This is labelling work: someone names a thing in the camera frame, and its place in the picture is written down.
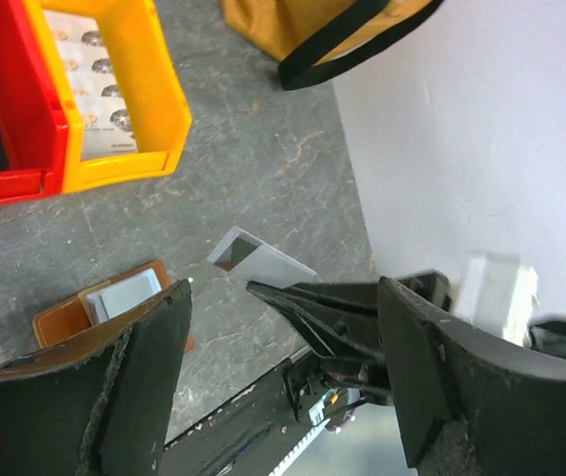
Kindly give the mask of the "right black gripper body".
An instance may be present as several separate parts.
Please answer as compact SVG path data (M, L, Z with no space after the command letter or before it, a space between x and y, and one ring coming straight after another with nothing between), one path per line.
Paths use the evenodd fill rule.
M355 408L366 403L379 406L388 406L391 403L392 390L385 355L382 362L342 361L316 356L317 362L306 376L302 377L295 370L290 370L285 374L287 397L298 423L316 426L327 421L344 422L353 417ZM339 398L344 391L352 390L357 390L360 397L337 411L330 414L324 413L323 418L318 422L311 419L303 420L300 418L302 410L300 400L303 393L311 392L312 380L316 380L324 388L333 389L335 398Z

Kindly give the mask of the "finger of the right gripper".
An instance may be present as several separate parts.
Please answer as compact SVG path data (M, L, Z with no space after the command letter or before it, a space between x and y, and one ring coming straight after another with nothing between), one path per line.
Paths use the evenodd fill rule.
M246 290L274 308L323 359L382 362L377 283L298 283Z

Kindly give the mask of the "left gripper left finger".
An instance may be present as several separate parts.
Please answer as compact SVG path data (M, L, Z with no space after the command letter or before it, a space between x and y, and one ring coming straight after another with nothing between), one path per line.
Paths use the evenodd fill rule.
M155 475L192 314L188 281L0 366L0 475Z

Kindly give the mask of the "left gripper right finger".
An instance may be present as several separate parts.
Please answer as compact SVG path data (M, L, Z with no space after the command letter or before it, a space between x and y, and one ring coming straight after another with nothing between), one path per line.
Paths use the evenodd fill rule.
M378 318L408 467L566 475L566 360L487 333L394 279Z

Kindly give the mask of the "white credit card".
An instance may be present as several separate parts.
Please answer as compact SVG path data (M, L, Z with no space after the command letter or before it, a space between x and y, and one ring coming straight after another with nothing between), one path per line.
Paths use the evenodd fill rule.
M315 271L237 226L222 237L208 262L238 279L277 289L318 280Z

